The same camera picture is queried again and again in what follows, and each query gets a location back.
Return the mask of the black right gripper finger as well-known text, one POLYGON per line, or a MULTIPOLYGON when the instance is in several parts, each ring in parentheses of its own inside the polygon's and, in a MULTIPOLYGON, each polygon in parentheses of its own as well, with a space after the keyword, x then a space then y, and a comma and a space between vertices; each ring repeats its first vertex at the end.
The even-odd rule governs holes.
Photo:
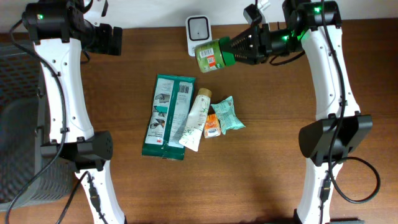
POLYGON ((255 50, 257 37, 257 27, 252 26, 233 39, 229 43, 229 48, 233 50, 255 50))
POLYGON ((231 49, 228 51, 233 54, 235 61, 245 63, 248 65, 257 64, 257 55, 252 50, 234 50, 231 49))

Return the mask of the green lidded jar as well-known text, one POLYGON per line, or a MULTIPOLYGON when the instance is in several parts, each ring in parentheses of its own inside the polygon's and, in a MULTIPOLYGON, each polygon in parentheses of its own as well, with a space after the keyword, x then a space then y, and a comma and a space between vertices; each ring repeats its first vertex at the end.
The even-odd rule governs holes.
POLYGON ((195 47, 195 57, 202 73, 219 70, 236 63, 232 53, 224 52, 221 49, 229 41, 229 37, 223 37, 195 47))

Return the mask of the teal snack packet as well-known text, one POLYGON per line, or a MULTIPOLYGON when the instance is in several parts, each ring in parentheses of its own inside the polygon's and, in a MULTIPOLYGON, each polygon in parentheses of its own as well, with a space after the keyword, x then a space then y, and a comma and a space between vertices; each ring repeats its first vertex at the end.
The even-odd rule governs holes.
POLYGON ((236 116, 232 96, 227 97, 219 103, 211 104, 211 107, 218 117, 222 134, 225 135, 227 130, 230 129, 245 128, 245 125, 236 116))

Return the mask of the green wipes packet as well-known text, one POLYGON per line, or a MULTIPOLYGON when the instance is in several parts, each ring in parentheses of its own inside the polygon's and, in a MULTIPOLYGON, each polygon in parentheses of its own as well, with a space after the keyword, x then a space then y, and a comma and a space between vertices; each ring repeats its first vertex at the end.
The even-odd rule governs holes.
POLYGON ((158 74, 152 114, 147 126, 141 154, 180 160, 185 147, 179 143, 190 112, 195 78, 158 74))

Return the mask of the white cream tube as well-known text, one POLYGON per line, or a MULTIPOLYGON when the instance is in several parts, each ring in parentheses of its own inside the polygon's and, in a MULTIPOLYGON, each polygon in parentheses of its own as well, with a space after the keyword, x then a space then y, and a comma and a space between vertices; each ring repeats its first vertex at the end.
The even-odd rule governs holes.
POLYGON ((212 92, 200 88, 188 114, 179 143, 195 152, 198 151, 201 135, 205 127, 212 92))

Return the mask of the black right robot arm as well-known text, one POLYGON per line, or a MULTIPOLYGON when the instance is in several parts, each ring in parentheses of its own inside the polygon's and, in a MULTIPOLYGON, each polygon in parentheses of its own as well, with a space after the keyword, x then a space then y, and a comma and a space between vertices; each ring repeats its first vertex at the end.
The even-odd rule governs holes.
POLYGON ((306 169, 302 198, 294 223, 330 223, 330 204, 340 188, 337 175, 370 132, 373 121, 363 115, 349 84, 342 50, 342 20, 335 1, 284 1, 286 28, 270 30, 265 19, 268 1, 244 9, 249 27, 221 46, 237 62, 275 64, 305 55, 315 90, 315 121, 298 136, 306 169))

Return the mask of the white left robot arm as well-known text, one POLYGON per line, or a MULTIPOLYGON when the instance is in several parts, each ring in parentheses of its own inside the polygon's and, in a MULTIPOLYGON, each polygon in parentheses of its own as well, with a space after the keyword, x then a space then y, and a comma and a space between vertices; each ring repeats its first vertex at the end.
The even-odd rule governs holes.
POLYGON ((22 23, 34 43, 50 110, 47 156, 72 165, 95 223, 126 223, 111 180, 113 140, 91 125, 83 94, 81 55, 119 56, 123 30, 103 23, 108 1, 38 1, 26 5, 22 23))

